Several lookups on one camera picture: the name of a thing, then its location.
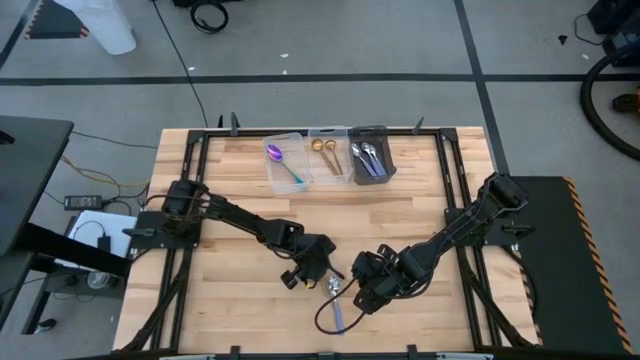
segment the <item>wooden tabletop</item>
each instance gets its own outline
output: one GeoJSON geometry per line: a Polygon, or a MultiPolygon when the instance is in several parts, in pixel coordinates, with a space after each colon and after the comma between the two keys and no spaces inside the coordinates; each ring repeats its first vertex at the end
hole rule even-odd
{"type": "MultiPolygon", "coordinates": [[[[493,172],[487,141],[480,127],[457,130],[475,197],[493,172]]],[[[163,131],[149,195],[166,193],[179,178],[187,131],[163,131]]],[[[312,184],[308,192],[275,196],[265,172],[262,139],[215,138],[209,146],[205,183],[211,192],[265,218],[296,221],[308,233],[328,235],[337,246],[331,261],[349,278],[358,252],[375,252],[382,243],[400,251],[429,239],[445,225],[447,203],[435,141],[424,136],[390,137],[389,144],[398,172],[387,184],[312,184]]],[[[447,152],[453,172],[449,147],[447,152]]],[[[160,205],[161,200],[150,208],[160,205]]],[[[165,252],[150,251],[133,265],[114,348],[128,343],[156,306],[165,252]]],[[[486,248],[484,254],[494,300],[521,334],[536,343],[517,264],[497,248],[486,248]]],[[[280,275],[293,265],[251,235],[206,220],[191,265],[180,353],[228,353],[232,345],[241,346],[243,353],[403,352],[408,344],[416,344],[419,351],[473,349],[454,251],[442,257],[424,295],[392,301],[344,336],[324,335],[314,326],[314,314],[327,298],[320,287],[287,290],[282,284],[280,275]]],[[[345,324],[360,313],[352,304],[356,292],[353,286],[340,299],[345,324]]],[[[488,343],[484,311],[478,314],[488,343]]],[[[165,345],[173,310],[167,315],[165,345]]],[[[330,307],[320,322],[335,328],[330,307]]]]}

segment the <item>black cable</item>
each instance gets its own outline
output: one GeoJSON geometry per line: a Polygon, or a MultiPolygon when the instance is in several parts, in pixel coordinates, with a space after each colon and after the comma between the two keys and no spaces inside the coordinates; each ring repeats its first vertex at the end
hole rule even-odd
{"type": "Polygon", "coordinates": [[[139,193],[137,193],[136,195],[122,195],[122,196],[118,196],[117,199],[137,199],[140,196],[142,196],[147,190],[149,190],[149,185],[150,183],[148,183],[143,189],[142,191],[140,191],[139,193]]]}
{"type": "Polygon", "coordinates": [[[73,240],[76,240],[76,235],[78,234],[78,231],[80,231],[80,229],[82,229],[87,224],[98,224],[102,229],[102,236],[107,236],[107,230],[104,229],[104,226],[102,224],[100,224],[98,221],[95,221],[95,220],[89,220],[87,222],[83,222],[82,224],[78,225],[78,227],[76,228],[76,231],[73,232],[73,236],[71,238],[73,240]]]}
{"type": "Polygon", "coordinates": [[[135,258],[133,258],[133,260],[131,260],[131,263],[133,264],[134,262],[136,262],[136,260],[138,260],[139,258],[142,257],[142,255],[146,254],[149,252],[149,250],[151,249],[144,249],[142,250],[135,258]]]}
{"type": "Polygon", "coordinates": [[[587,16],[587,14],[578,15],[573,19],[573,35],[575,35],[576,39],[584,41],[587,44],[595,45],[595,46],[600,46],[600,45],[604,44],[605,41],[609,40],[611,35],[608,35],[607,37],[605,37],[600,42],[591,41],[589,39],[585,39],[585,38],[581,37],[580,35],[578,35],[578,19],[580,19],[583,16],[587,16]]]}
{"type": "Polygon", "coordinates": [[[209,202],[209,200],[203,199],[203,198],[198,198],[195,196],[177,196],[177,195],[153,195],[150,196],[143,204],[142,207],[145,207],[147,205],[149,205],[149,202],[151,202],[151,200],[153,199],[159,199],[159,198],[169,198],[169,199],[178,199],[178,200],[202,200],[203,203],[207,203],[209,202]]]}
{"type": "Polygon", "coordinates": [[[513,261],[515,261],[518,266],[520,266],[520,268],[522,269],[522,271],[524,272],[524,276],[527,277],[527,282],[529,283],[529,291],[531,292],[531,316],[533,317],[533,319],[536,319],[536,314],[538,312],[538,290],[536,288],[536,284],[533,281],[533,277],[531,276],[531,273],[529,273],[529,270],[527,269],[526,266],[524,266],[524,263],[522,262],[522,259],[519,258],[514,252],[513,250],[511,250],[510,247],[508,246],[501,246],[501,248],[507,253],[507,255],[509,255],[509,257],[511,257],[513,259],[513,261]]]}
{"type": "Polygon", "coordinates": [[[27,285],[27,284],[30,284],[30,283],[32,283],[32,282],[36,282],[36,281],[40,281],[40,280],[46,280],[46,279],[49,279],[49,278],[52,278],[52,277],[62,276],[62,275],[72,275],[72,273],[49,274],[49,275],[47,275],[47,276],[43,276],[43,277],[40,277],[40,278],[37,278],[37,279],[33,279],[33,280],[29,280],[29,281],[25,281],[25,282],[23,282],[22,284],[20,284],[20,285],[18,285],[18,286],[14,286],[14,287],[12,287],[11,289],[8,289],[8,290],[5,290],[5,291],[1,292],[1,293],[0,293],[0,298],[1,298],[2,296],[4,296],[4,295],[6,295],[6,294],[10,293],[11,291],[13,291],[13,290],[17,289],[17,288],[22,287],[22,286],[27,285]]]}
{"type": "MultiPolygon", "coordinates": [[[[274,253],[277,257],[279,257],[280,259],[283,259],[283,260],[295,260],[295,259],[300,258],[302,255],[306,254],[307,252],[309,252],[309,250],[311,250],[311,248],[312,248],[312,247],[314,247],[314,245],[313,245],[313,244],[308,245],[307,247],[305,247],[304,249],[302,249],[302,251],[300,251],[299,253],[297,253],[297,254],[291,254],[291,255],[287,254],[287,253],[286,253],[286,252],[284,252],[284,251],[276,250],[276,249],[274,249],[272,246],[267,246],[267,249],[269,249],[269,250],[273,251],[273,253],[274,253]]],[[[324,254],[325,254],[325,255],[329,255],[329,254],[327,254],[327,250],[326,250],[325,248],[323,248],[323,250],[324,250],[324,254]]]]}
{"type": "Polygon", "coordinates": [[[620,48],[618,51],[603,57],[593,65],[580,87],[580,106],[582,107],[582,111],[584,112],[584,116],[587,118],[587,121],[589,121],[591,127],[593,127],[600,137],[621,153],[632,159],[640,161],[640,149],[622,140],[622,138],[609,129],[607,124],[605,124],[604,121],[602,121],[602,118],[600,118],[600,115],[598,115],[598,112],[593,105],[593,99],[591,98],[593,83],[596,81],[600,72],[617,59],[621,59],[636,51],[640,51],[640,41],[620,48]]]}
{"type": "Polygon", "coordinates": [[[78,280],[78,283],[75,283],[75,284],[72,284],[72,285],[63,284],[62,286],[60,286],[60,287],[59,287],[59,288],[57,288],[56,290],[53,290],[53,291],[52,291],[52,293],[53,293],[53,298],[54,298],[54,299],[56,299],[56,300],[60,300],[60,301],[66,301],[66,300],[74,299],[74,298],[75,298],[75,299],[76,299],[76,301],[77,301],[77,302],[79,302],[79,303],[81,303],[81,304],[88,304],[88,303],[92,302],[92,301],[93,301],[93,299],[95,299],[95,298],[96,298],[96,295],[90,295],[90,298],[89,298],[88,300],[82,300],[82,299],[80,298],[80,294],[78,293],[78,284],[79,284],[79,282],[80,282],[80,280],[78,280]],[[60,296],[58,296],[58,291],[60,291],[60,290],[64,289],[64,288],[65,288],[65,287],[67,287],[67,286],[73,286],[73,292],[74,292],[74,294],[73,294],[72,296],[69,296],[69,297],[60,297],[60,296]]]}
{"type": "Polygon", "coordinates": [[[182,55],[180,54],[180,51],[178,50],[178,47],[176,46],[176,43],[173,42],[173,37],[171,37],[171,33],[169,32],[169,29],[167,28],[167,24],[164,23],[164,19],[162,18],[162,14],[160,14],[160,10],[158,9],[158,5],[156,5],[155,0],[152,0],[151,3],[153,4],[153,7],[156,9],[156,13],[158,13],[158,17],[160,18],[160,22],[162,23],[162,27],[164,28],[164,31],[167,33],[167,36],[169,37],[169,41],[171,41],[171,45],[173,45],[173,49],[176,51],[176,54],[178,55],[178,59],[180,59],[180,64],[182,64],[182,68],[184,69],[184,73],[187,75],[187,80],[189,80],[189,85],[191,85],[191,90],[193,90],[193,95],[195,95],[196,100],[198,101],[198,105],[200,106],[200,111],[202,112],[202,119],[204,120],[204,126],[206,128],[209,127],[209,121],[207,120],[207,115],[204,112],[204,107],[202,106],[202,101],[200,101],[200,97],[198,96],[198,92],[196,91],[195,86],[193,86],[193,81],[191,80],[191,75],[189,75],[189,70],[187,70],[187,65],[185,65],[184,60],[182,59],[182,55]]]}
{"type": "Polygon", "coordinates": [[[218,1],[200,0],[191,7],[191,22],[193,22],[193,25],[195,25],[196,29],[200,30],[201,32],[205,34],[215,34],[227,27],[227,24],[229,23],[229,13],[227,13],[227,9],[225,9],[224,6],[222,6],[222,4],[220,4],[218,1]],[[198,11],[198,9],[203,6],[213,6],[222,13],[222,16],[224,16],[224,20],[222,21],[222,24],[220,24],[220,26],[211,26],[207,24],[204,19],[196,16],[196,11],[198,11]]]}
{"type": "Polygon", "coordinates": [[[322,310],[324,310],[324,308],[326,308],[329,304],[331,304],[335,299],[339,298],[342,294],[344,294],[345,291],[347,291],[347,289],[349,289],[351,287],[351,285],[353,285],[353,283],[355,281],[356,281],[355,278],[351,279],[351,281],[349,281],[349,284],[347,284],[347,286],[344,289],[340,290],[339,293],[337,293],[334,296],[332,296],[331,298],[329,298],[329,300],[327,300],[324,304],[322,304],[320,306],[320,308],[318,308],[318,311],[316,311],[316,315],[314,316],[314,320],[313,320],[314,324],[316,325],[316,329],[318,329],[318,331],[320,331],[323,334],[327,334],[327,335],[340,335],[340,334],[344,334],[347,331],[353,329],[356,325],[358,325],[360,320],[362,320],[362,318],[365,315],[364,311],[361,312],[360,315],[358,315],[358,318],[356,318],[356,320],[353,323],[351,323],[351,325],[345,327],[342,330],[338,330],[338,331],[325,330],[318,323],[318,318],[320,317],[320,313],[322,312],[322,310]]]}
{"type": "Polygon", "coordinates": [[[129,211],[129,216],[133,215],[133,210],[131,209],[131,205],[129,205],[127,202],[122,201],[122,200],[110,200],[107,204],[105,204],[105,206],[109,206],[111,204],[114,203],[118,203],[118,204],[122,204],[124,206],[127,207],[127,210],[129,211]]]}
{"type": "Polygon", "coordinates": [[[90,139],[102,140],[102,141],[106,141],[106,142],[110,142],[110,143],[114,143],[114,144],[118,144],[118,145],[122,145],[122,146],[128,146],[128,147],[134,147],[134,148],[143,148],[143,149],[158,149],[157,146],[140,145],[140,144],[128,144],[128,143],[123,143],[121,141],[111,140],[111,139],[107,139],[107,138],[103,138],[103,137],[95,136],[95,135],[84,134],[84,133],[77,132],[77,131],[72,131],[71,133],[74,134],[74,135],[84,136],[84,137],[87,137],[87,138],[90,138],[90,139]]]}
{"type": "Polygon", "coordinates": [[[44,192],[44,194],[45,194],[45,195],[47,195],[48,197],[50,197],[53,201],[55,201],[55,202],[57,202],[58,204],[60,204],[60,205],[63,205],[63,206],[64,206],[64,203],[63,203],[62,201],[58,200],[55,196],[53,196],[53,195],[49,194],[49,192],[48,192],[47,190],[44,190],[43,192],[44,192]]]}

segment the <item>black metal frame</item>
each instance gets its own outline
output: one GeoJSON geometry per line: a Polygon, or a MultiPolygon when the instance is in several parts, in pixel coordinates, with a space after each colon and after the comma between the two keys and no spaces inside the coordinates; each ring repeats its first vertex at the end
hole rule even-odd
{"type": "MultiPolygon", "coordinates": [[[[306,136],[308,129],[268,129],[268,130],[255,130],[255,129],[238,129],[239,124],[237,120],[235,126],[231,129],[219,129],[219,130],[192,130],[188,133],[187,147],[185,150],[185,156],[182,167],[182,179],[188,179],[191,162],[193,158],[193,151],[195,144],[200,142],[200,158],[198,159],[198,168],[196,170],[197,181],[203,181],[205,175],[206,155],[209,147],[209,141],[211,138],[216,137],[266,137],[271,135],[278,135],[283,133],[297,132],[303,136],[306,136]]],[[[458,143],[457,132],[454,128],[443,129],[421,129],[418,127],[414,129],[410,128],[392,128],[389,129],[389,135],[391,136],[417,136],[427,135],[434,136],[436,141],[436,147],[438,151],[438,160],[442,170],[442,180],[445,189],[445,195],[447,198],[447,209],[445,209],[445,220],[450,221],[452,215],[459,211],[456,208],[455,196],[453,192],[453,184],[451,181],[451,175],[449,172],[449,166],[447,161],[447,155],[445,151],[445,140],[451,143],[451,149],[453,152],[454,162],[456,166],[456,172],[458,176],[459,185],[461,187],[463,205],[467,206],[471,203],[471,194],[469,192],[468,183],[466,179],[466,173],[462,161],[462,153],[460,151],[460,144],[458,143]]],[[[468,261],[466,250],[464,248],[456,249],[458,263],[460,267],[460,276],[462,284],[465,287],[465,305],[469,317],[469,328],[471,331],[471,337],[473,341],[473,352],[471,353],[447,353],[447,352],[418,352],[415,344],[407,345],[407,352],[396,353],[303,353],[303,354],[240,354],[240,346],[231,346],[228,354],[215,354],[215,358],[219,360],[240,360],[240,359],[317,359],[317,360],[336,360],[336,359],[351,359],[351,360],[370,360],[370,359],[445,359],[445,358],[465,358],[471,359],[478,356],[478,358],[485,359],[486,355],[495,356],[497,359],[511,359],[511,360],[524,360],[524,359],[546,359],[546,360],[565,360],[565,359],[591,359],[591,360],[626,360],[626,359],[640,359],[637,355],[612,355],[612,354],[585,354],[571,351],[554,351],[547,350],[540,347],[530,346],[526,340],[522,339],[515,331],[515,328],[508,329],[510,326],[509,321],[504,314],[500,311],[497,305],[492,301],[490,290],[488,286],[488,280],[486,275],[486,267],[484,266],[484,259],[482,257],[481,249],[474,249],[474,257],[476,259],[476,272],[477,278],[473,275],[473,269],[468,261]],[[508,329],[511,334],[511,341],[514,343],[514,347],[502,347],[499,343],[492,345],[484,345],[482,343],[482,337],[480,333],[480,327],[478,324],[478,314],[475,307],[474,293],[477,294],[480,301],[485,305],[487,318],[489,320],[490,329],[492,326],[496,327],[496,330],[491,330],[491,337],[495,339],[495,336],[500,336],[497,331],[497,324],[500,324],[500,328],[503,331],[508,329]]],[[[184,315],[184,305],[186,301],[186,292],[188,286],[188,275],[191,266],[191,258],[193,255],[193,249],[185,249],[183,253],[182,263],[180,269],[176,274],[173,281],[171,280],[171,274],[174,264],[175,249],[169,249],[167,251],[167,257],[165,259],[165,266],[162,275],[162,283],[160,289],[160,300],[158,306],[154,309],[151,316],[145,323],[143,329],[136,335],[134,340],[125,346],[122,350],[103,356],[92,356],[89,358],[78,358],[75,360],[114,360],[114,359],[138,359],[138,360],[156,360],[160,357],[179,355],[179,342],[180,342],[180,330],[182,327],[182,319],[184,315]],[[162,335],[162,318],[172,302],[173,297],[177,295],[175,316],[171,329],[171,341],[169,348],[159,348],[160,338],[162,335]],[[142,350],[146,340],[152,337],[149,350],[142,350]]]]}
{"type": "MultiPolygon", "coordinates": [[[[182,171],[181,171],[181,179],[188,179],[189,174],[191,172],[191,166],[193,162],[193,155],[195,150],[196,143],[200,143],[200,151],[197,163],[197,169],[195,173],[196,181],[203,181],[205,176],[205,168],[207,161],[207,152],[209,149],[209,143],[213,138],[219,137],[267,137],[272,135],[279,135],[285,133],[299,133],[302,136],[306,136],[308,129],[307,128],[285,128],[285,129],[216,129],[216,130],[191,130],[187,135],[187,144],[183,159],[182,171]]],[[[451,149],[453,152],[453,157],[456,165],[456,173],[458,176],[459,184],[461,187],[461,192],[463,195],[463,206],[467,206],[471,203],[471,195],[467,185],[466,173],[464,172],[464,165],[462,163],[462,153],[460,152],[460,144],[458,143],[457,132],[455,128],[427,128],[427,129],[412,129],[412,128],[390,128],[389,136],[433,136],[434,141],[436,143],[436,148],[438,151],[438,160],[440,162],[440,168],[442,170],[442,180],[445,188],[445,194],[447,198],[447,206],[448,210],[456,209],[455,196],[453,192],[453,184],[451,181],[451,175],[449,172],[449,164],[447,161],[447,154],[445,150],[445,141],[449,141],[451,143],[451,149]]],[[[468,264],[468,259],[466,255],[466,251],[463,247],[456,248],[456,253],[458,257],[458,262],[460,264],[460,270],[462,272],[463,267],[461,262],[466,262],[468,264]]],[[[183,253],[183,262],[187,262],[188,265],[191,263],[191,258],[193,254],[193,249],[185,249],[183,253]]],[[[474,257],[476,263],[476,271],[479,275],[480,282],[485,289],[490,294],[488,277],[486,273],[486,267],[484,265],[484,258],[482,256],[482,251],[480,249],[474,249],[474,257]]],[[[175,261],[175,249],[167,250],[167,256],[165,258],[165,265],[162,274],[162,281],[160,284],[160,299],[164,298],[167,294],[167,289],[171,283],[171,275],[173,272],[175,261]]],[[[185,282],[183,283],[180,291],[177,295],[175,314],[172,323],[171,329],[171,340],[169,348],[171,350],[177,351],[179,343],[180,343],[180,330],[182,326],[182,319],[184,315],[184,306],[186,301],[186,292],[188,286],[188,267],[185,282]]],[[[482,336],[480,332],[480,325],[478,322],[478,314],[475,306],[475,300],[473,296],[473,291],[468,283],[465,282],[464,278],[462,278],[462,286],[464,289],[464,297],[465,297],[465,305],[468,314],[469,327],[471,331],[471,337],[473,340],[474,348],[477,349],[483,346],[482,336]]],[[[498,327],[496,326],[493,318],[490,316],[487,311],[487,318],[489,321],[489,329],[491,333],[491,344],[500,346],[500,333],[498,331],[498,327]]],[[[151,350],[157,350],[160,348],[160,341],[162,337],[163,331],[163,321],[161,320],[156,326],[150,343],[151,350]]],[[[421,355],[427,355],[429,357],[433,357],[435,353],[419,353],[421,355]]],[[[287,357],[298,357],[299,355],[294,354],[273,354],[278,358],[287,358],[287,357]]],[[[406,358],[406,353],[400,354],[373,354],[376,357],[380,355],[380,357],[384,358],[406,358]]],[[[360,354],[341,354],[343,358],[348,356],[347,358],[353,357],[360,358],[360,354]]]]}

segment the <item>tire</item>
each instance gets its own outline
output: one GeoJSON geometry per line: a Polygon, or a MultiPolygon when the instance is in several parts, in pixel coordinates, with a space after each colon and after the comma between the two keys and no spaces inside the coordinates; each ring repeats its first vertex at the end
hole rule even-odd
{"type": "Polygon", "coordinates": [[[598,113],[596,112],[596,109],[593,106],[593,99],[591,98],[593,82],[600,74],[600,72],[602,72],[605,67],[614,62],[616,59],[635,51],[640,51],[640,42],[627,45],[616,51],[615,53],[609,54],[600,59],[600,61],[598,61],[591,68],[591,70],[589,70],[586,79],[582,83],[582,87],[580,88],[580,106],[582,107],[582,111],[584,112],[587,121],[589,121],[589,124],[591,124],[591,127],[593,127],[593,129],[606,142],[611,144],[611,146],[616,148],[621,153],[629,156],[630,158],[640,161],[640,149],[622,140],[618,135],[611,131],[611,129],[609,129],[604,121],[602,121],[602,118],[600,118],[600,115],[598,115],[598,113]]]}

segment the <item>gray floor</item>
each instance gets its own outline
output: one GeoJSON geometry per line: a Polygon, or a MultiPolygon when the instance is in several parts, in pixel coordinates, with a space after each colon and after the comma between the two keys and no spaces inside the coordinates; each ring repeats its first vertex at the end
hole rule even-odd
{"type": "MultiPolygon", "coordinates": [[[[482,71],[585,73],[604,53],[577,41],[572,21],[593,2],[464,0],[482,71]],[[569,36],[565,45],[558,41],[559,35],[569,36]]],[[[134,52],[109,56],[91,36],[75,40],[20,37],[0,68],[0,81],[183,76],[152,5],[145,0],[119,3],[138,40],[134,52]]],[[[471,74],[454,0],[245,0],[228,4],[229,27],[215,36],[196,31],[187,10],[174,8],[167,0],[159,0],[158,5],[194,76],[281,75],[284,71],[290,75],[471,74]]],[[[0,47],[26,6],[25,0],[4,0],[0,47]]],[[[583,36],[598,39],[586,22],[580,24],[583,36]]],[[[636,239],[640,222],[634,220],[640,203],[636,186],[640,165],[610,148],[587,125],[577,102],[579,85],[493,82],[487,88],[511,172],[566,175],[576,181],[629,337],[638,349],[640,263],[635,255],[640,253],[636,239]]],[[[613,96],[632,92],[635,86],[598,83],[594,102],[612,128],[640,146],[640,118],[608,109],[613,96]]],[[[485,126],[476,84],[470,81],[202,83],[196,89],[210,123],[219,114],[235,111],[245,127],[413,125],[421,116],[424,125],[485,126]]],[[[0,114],[72,120],[81,132],[150,145],[157,143],[163,128],[203,126],[190,87],[177,84],[0,86],[0,114]]],[[[74,135],[65,155],[78,166],[105,171],[120,182],[139,182],[150,176],[155,152],[74,135]]],[[[83,179],[64,164],[53,174],[48,191],[58,198],[115,194],[115,189],[83,179]]],[[[124,212],[116,206],[112,210],[124,212]]],[[[61,232],[72,215],[43,197],[32,220],[61,232]]],[[[36,290],[37,284],[25,287],[0,332],[3,355],[15,360],[57,359],[110,350],[120,307],[117,300],[96,299],[88,304],[52,300],[46,315],[60,325],[38,336],[18,335],[36,290]],[[61,345],[69,343],[76,346],[61,345]]]]}

